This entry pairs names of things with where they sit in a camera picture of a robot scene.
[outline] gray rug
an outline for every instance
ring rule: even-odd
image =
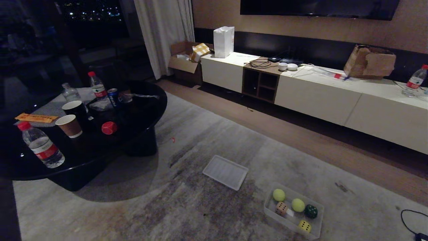
[[[263,213],[274,181],[324,204],[320,240],[412,240],[400,210],[428,210],[171,94],[156,132],[156,156],[119,157],[78,192],[14,182],[23,239],[304,240]],[[249,168],[239,191],[202,174],[215,154]]]

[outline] white curtain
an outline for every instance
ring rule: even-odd
[[[171,75],[170,46],[195,41],[191,0],[134,0],[150,64],[159,79]]]

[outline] beige dice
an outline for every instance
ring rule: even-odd
[[[278,204],[276,205],[276,209],[275,212],[276,214],[280,215],[280,216],[284,216],[285,213],[287,212],[287,205],[283,202],[278,202]]]

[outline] white tv cabinet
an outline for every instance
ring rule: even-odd
[[[227,58],[203,56],[203,81],[242,93],[244,63],[258,58],[236,52]],[[428,102],[403,96],[404,83],[341,81],[311,68],[282,72],[272,102],[428,154]]]

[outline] bottle label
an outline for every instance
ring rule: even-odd
[[[423,79],[418,77],[412,77],[409,79],[409,82],[407,82],[407,87],[412,89],[417,89],[419,86],[421,86]]]
[[[41,147],[37,147],[35,149],[31,149],[34,154],[40,159],[46,159],[56,153],[58,148],[52,143],[51,140],[44,143]]]
[[[98,88],[92,88],[92,91],[94,92],[96,97],[104,97],[107,95],[107,91],[103,85]]]

